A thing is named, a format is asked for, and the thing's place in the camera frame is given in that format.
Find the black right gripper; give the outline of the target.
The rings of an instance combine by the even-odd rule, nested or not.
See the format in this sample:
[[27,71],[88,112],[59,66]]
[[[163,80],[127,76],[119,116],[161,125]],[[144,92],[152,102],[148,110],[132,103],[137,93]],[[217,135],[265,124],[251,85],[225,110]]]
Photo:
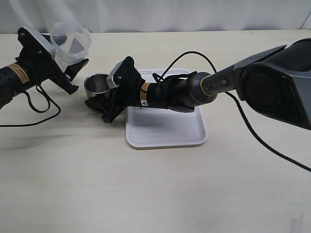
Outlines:
[[145,80],[135,68],[134,59],[127,56],[117,71],[121,78],[119,87],[110,89],[109,97],[94,96],[85,100],[85,104],[91,110],[102,115],[105,123],[112,123],[113,120],[128,106],[141,106],[140,91]]

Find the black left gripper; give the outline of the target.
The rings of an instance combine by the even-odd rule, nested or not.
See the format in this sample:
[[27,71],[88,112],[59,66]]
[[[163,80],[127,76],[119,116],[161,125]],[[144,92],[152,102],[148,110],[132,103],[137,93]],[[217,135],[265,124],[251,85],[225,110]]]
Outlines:
[[[78,86],[72,84],[72,80],[76,77],[79,71],[88,64],[88,59],[70,65],[66,68],[65,72],[62,72],[56,61],[47,60],[43,55],[36,54],[30,47],[27,47],[24,43],[24,33],[22,28],[19,28],[17,33],[17,39],[22,45],[22,50],[16,61],[19,65],[25,68],[26,74],[29,77],[29,81],[25,84],[19,85],[17,92],[21,93],[36,85],[41,84],[45,80],[49,79],[68,94],[73,94],[78,90]],[[66,35],[58,35],[51,37],[49,34],[41,34],[50,44],[56,44],[57,46],[63,45],[67,41]]]

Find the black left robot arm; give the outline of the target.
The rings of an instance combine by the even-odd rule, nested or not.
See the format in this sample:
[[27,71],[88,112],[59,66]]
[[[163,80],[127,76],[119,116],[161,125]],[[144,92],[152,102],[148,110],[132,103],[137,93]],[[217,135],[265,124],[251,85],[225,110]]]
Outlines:
[[70,62],[65,71],[61,70],[54,60],[55,46],[65,44],[68,41],[66,35],[50,36],[29,27],[21,27],[17,33],[17,39],[22,45],[19,57],[15,63],[0,69],[1,107],[8,104],[13,97],[45,80],[52,81],[70,95],[77,91],[78,86],[72,80],[89,59]]

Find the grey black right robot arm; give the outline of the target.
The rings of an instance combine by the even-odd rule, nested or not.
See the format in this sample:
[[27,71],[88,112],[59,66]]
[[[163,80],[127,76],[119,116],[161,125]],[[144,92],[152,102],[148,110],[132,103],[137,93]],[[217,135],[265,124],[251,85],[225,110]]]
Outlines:
[[86,106],[111,123],[127,107],[191,113],[220,93],[236,91],[257,113],[300,128],[311,127],[311,41],[278,46],[249,56],[221,71],[191,72],[143,79],[130,56],[107,76],[108,91]]

